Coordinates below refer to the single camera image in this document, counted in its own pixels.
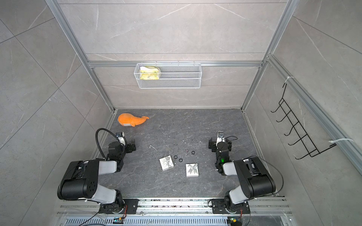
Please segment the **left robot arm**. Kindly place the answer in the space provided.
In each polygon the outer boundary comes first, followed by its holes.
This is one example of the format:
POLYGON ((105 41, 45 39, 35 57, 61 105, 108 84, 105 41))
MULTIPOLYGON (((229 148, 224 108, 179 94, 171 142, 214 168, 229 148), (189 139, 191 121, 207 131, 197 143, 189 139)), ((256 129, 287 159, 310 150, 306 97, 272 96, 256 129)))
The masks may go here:
POLYGON ((124 202, 120 191, 106 188, 98 183, 100 175, 120 172, 127 153, 136 151, 135 140, 127 141, 124 133, 99 128, 95 133, 95 141, 102 158, 70 162, 57 190, 60 200, 88 200, 102 206, 123 208, 124 202), (116 140, 108 145, 105 154, 99 143, 98 133, 105 131, 116 140))

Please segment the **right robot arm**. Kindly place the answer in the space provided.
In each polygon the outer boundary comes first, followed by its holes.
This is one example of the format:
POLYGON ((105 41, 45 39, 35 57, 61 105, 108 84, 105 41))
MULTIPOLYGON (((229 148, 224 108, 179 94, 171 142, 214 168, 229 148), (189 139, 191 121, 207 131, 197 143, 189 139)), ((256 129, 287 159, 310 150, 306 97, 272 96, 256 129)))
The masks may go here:
POLYGON ((253 155, 232 161, 229 156, 232 141, 228 137, 219 136, 216 141, 210 139, 208 148, 216 154, 216 171, 223 176, 237 176, 239 180, 239 186, 226 192, 223 199, 211 200, 214 213, 248 212, 249 200, 279 192, 263 164, 268 163, 264 159, 253 155))

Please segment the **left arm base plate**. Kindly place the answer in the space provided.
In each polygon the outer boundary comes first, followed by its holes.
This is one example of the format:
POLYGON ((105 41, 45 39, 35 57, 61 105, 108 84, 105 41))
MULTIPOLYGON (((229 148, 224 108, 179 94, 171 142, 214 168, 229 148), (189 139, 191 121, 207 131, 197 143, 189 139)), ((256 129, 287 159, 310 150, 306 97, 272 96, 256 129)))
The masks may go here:
POLYGON ((123 199, 120 203, 101 204, 100 214, 135 214, 137 212, 139 199, 123 199))

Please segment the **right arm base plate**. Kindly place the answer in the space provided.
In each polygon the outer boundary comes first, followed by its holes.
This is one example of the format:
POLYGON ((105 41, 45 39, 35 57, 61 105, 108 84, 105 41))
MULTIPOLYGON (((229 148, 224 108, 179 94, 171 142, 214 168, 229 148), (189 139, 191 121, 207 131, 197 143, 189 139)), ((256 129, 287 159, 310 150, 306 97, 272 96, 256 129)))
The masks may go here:
POLYGON ((250 208, 248 202, 233 204, 225 199, 210 199, 208 204, 212 208, 213 214, 249 214, 250 208))

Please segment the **white gift box with bow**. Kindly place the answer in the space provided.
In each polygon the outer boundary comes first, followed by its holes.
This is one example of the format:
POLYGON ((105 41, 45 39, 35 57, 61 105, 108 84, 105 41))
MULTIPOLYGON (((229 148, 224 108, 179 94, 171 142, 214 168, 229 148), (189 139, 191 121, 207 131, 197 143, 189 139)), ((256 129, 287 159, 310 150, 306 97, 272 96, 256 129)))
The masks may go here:
POLYGON ((168 170, 168 169, 171 169, 174 167, 174 164, 173 164, 173 161, 172 161, 172 158, 170 155, 159 159, 159 161, 161 164, 162 171, 165 171, 165 170, 168 170))

